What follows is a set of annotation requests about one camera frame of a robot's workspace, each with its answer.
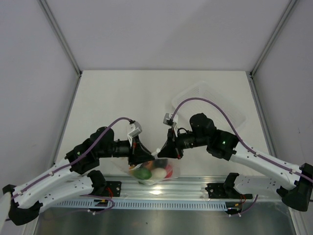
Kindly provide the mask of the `dark purple fruit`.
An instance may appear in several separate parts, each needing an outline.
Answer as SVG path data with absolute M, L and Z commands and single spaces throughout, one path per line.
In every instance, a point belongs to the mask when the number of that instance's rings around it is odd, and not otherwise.
M 153 162 L 154 168 L 166 168 L 168 165 L 168 159 L 156 159 Z

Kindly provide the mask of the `green lime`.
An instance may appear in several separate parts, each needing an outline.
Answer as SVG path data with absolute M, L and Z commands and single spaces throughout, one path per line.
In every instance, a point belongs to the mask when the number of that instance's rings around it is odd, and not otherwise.
M 149 180 L 152 172 L 146 168 L 139 168 L 133 171 L 133 176 L 140 180 Z

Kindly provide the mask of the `red tomato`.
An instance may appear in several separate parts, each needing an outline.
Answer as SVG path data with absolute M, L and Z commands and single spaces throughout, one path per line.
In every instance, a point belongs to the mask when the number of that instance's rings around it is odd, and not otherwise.
M 172 175 L 173 175 L 173 166 L 168 164 L 165 168 L 166 170 L 166 176 L 165 176 L 165 179 L 168 179 L 168 178 L 171 178 Z

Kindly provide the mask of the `clear zip top bag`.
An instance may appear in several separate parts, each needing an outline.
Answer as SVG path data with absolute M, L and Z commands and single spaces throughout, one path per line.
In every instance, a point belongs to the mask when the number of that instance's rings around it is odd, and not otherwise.
M 137 180 L 143 185 L 154 185 L 159 182 L 180 177 L 180 163 L 178 159 L 159 158 L 161 152 L 157 148 L 152 155 L 153 161 L 147 161 L 141 164 L 128 165 L 126 157 L 112 160 L 113 164 L 121 171 Z

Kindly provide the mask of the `white radish with leaves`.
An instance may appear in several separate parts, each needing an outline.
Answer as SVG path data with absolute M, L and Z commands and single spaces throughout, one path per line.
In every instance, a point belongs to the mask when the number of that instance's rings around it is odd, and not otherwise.
M 164 179 L 166 176 L 166 170 L 164 168 L 155 168 L 151 171 L 153 180 Z

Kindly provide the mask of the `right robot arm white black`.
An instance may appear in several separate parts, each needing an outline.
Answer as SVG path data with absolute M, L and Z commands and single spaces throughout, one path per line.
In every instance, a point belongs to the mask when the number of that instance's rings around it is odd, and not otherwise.
M 185 149 L 206 147 L 215 158 L 245 165 L 265 176 L 253 180 L 238 173 L 230 173 L 223 186 L 230 198 L 240 194 L 278 195 L 282 202 L 297 211 L 306 212 L 313 192 L 313 167 L 308 163 L 291 164 L 264 154 L 247 145 L 237 135 L 219 130 L 205 114 L 190 118 L 190 131 L 180 133 L 177 119 L 167 113 L 163 123 L 170 128 L 167 141 L 158 153 L 159 158 L 181 159 Z

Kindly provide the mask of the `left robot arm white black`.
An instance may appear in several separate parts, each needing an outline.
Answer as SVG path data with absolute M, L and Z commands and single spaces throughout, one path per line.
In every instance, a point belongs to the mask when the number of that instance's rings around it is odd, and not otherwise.
M 9 219 L 17 226 L 27 224 L 54 204 L 83 195 L 105 196 L 107 181 L 96 170 L 101 158 L 126 157 L 130 165 L 154 160 L 139 136 L 114 140 L 114 131 L 101 127 L 82 144 L 74 147 L 52 168 L 20 185 L 6 185 L 3 193 L 11 193 Z

